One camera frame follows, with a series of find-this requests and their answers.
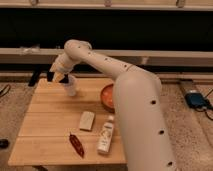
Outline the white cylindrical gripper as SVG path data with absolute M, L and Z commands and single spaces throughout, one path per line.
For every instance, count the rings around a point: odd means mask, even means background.
M 63 74 L 69 74 L 74 68 L 74 62 L 67 56 L 58 56 L 53 62 L 50 71 L 55 72 L 53 76 L 53 82 L 60 82 L 63 78 Z

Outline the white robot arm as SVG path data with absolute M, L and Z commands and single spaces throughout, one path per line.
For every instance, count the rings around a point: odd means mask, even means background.
M 86 41 L 69 40 L 50 71 L 59 81 L 85 62 L 114 81 L 113 103 L 128 171 L 177 171 L 161 109 L 159 77 L 133 64 L 95 52 Z

